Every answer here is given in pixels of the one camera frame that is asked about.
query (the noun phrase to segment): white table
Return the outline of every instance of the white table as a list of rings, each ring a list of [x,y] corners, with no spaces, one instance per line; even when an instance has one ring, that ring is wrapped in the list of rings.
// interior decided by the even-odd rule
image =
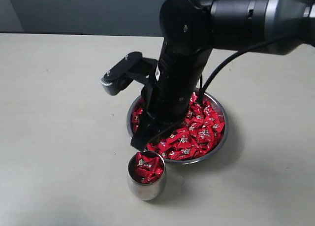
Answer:
[[[1,226],[307,226],[315,219],[315,49],[247,54],[208,92],[230,133],[211,159],[168,165],[151,203],[126,184],[126,113],[102,75],[131,51],[158,58],[162,38],[0,34]],[[205,69],[231,52],[214,51]]]

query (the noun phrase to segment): stainless steel cup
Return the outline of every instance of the stainless steel cup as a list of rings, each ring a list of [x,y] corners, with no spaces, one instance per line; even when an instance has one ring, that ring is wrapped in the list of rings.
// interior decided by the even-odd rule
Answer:
[[[162,176],[154,183],[142,184],[138,183],[133,179],[134,166],[136,165],[136,155],[134,155],[128,164],[128,186],[131,192],[141,200],[152,200],[156,198],[165,188],[166,184],[166,165],[162,156],[156,152],[145,151],[142,152],[148,157],[159,157],[160,161],[163,163],[164,168]]]

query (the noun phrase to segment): robotic arm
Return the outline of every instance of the robotic arm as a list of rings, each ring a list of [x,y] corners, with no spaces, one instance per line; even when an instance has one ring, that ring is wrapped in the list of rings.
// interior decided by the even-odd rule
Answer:
[[[160,10],[159,60],[133,52],[102,78],[110,95],[133,80],[144,85],[144,111],[131,145],[167,137],[182,123],[212,49],[243,50],[287,36],[254,52],[286,55],[315,46],[315,0],[166,0]]]

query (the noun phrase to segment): black cable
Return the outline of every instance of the black cable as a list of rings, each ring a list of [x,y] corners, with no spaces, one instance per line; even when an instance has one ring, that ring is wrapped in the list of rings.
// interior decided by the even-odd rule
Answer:
[[[197,102],[198,103],[201,103],[202,102],[202,98],[204,96],[204,93],[206,92],[206,89],[208,88],[208,86],[210,85],[210,83],[212,82],[212,80],[216,77],[216,75],[222,70],[222,68],[224,68],[229,62],[231,62],[232,60],[236,59],[237,57],[251,51],[251,50],[254,50],[254,49],[257,49],[259,47],[262,47],[262,46],[266,46],[266,45],[269,45],[269,44],[272,44],[278,40],[281,40],[281,39],[284,39],[284,38],[287,38],[287,37],[292,37],[292,36],[288,36],[288,35],[283,35],[283,36],[280,36],[280,37],[276,37],[274,39],[271,39],[271,40],[268,40],[268,41],[263,41],[263,42],[260,42],[260,43],[257,43],[255,45],[251,45],[243,50],[240,50],[236,53],[234,53],[233,55],[231,55],[230,57],[228,57],[227,59],[225,59],[213,72],[212,74],[210,75],[210,77],[208,78],[208,80],[205,82],[205,85],[203,85],[202,89],[199,90],[199,96],[198,96],[198,99],[197,99]]]
[[[203,81],[202,81],[202,75],[201,75],[200,80],[199,80],[199,91],[198,92],[200,92],[202,89],[202,83],[203,83]]]

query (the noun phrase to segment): red candy wrapper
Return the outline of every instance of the red candy wrapper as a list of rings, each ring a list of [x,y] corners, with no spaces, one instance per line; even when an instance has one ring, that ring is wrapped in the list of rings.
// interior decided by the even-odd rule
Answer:
[[[133,178],[137,182],[144,184],[153,183],[162,176],[162,173],[163,166],[159,157],[147,157],[141,152],[136,154]]]
[[[208,99],[204,98],[200,105],[196,102],[197,98],[196,93],[193,93],[189,102],[189,111],[181,127],[158,144],[148,144],[148,150],[158,152],[165,159],[183,161],[206,155],[218,145],[223,136],[224,119],[222,115],[216,113]],[[142,107],[138,106],[132,113],[131,122],[134,132],[138,128],[142,111]],[[153,175],[150,176],[150,180],[155,180]]]

